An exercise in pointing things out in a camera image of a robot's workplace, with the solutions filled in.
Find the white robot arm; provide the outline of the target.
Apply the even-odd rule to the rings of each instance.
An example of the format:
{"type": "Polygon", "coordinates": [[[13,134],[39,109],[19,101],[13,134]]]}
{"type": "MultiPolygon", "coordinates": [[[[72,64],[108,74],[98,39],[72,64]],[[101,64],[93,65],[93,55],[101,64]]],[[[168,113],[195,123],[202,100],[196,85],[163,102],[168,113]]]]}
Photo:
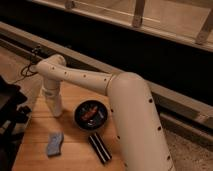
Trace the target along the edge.
{"type": "Polygon", "coordinates": [[[147,82],[132,72],[107,74],[71,69],[59,54],[36,65],[53,116],[62,114],[63,81],[106,95],[119,136],[126,171],[176,171],[147,82]]]}

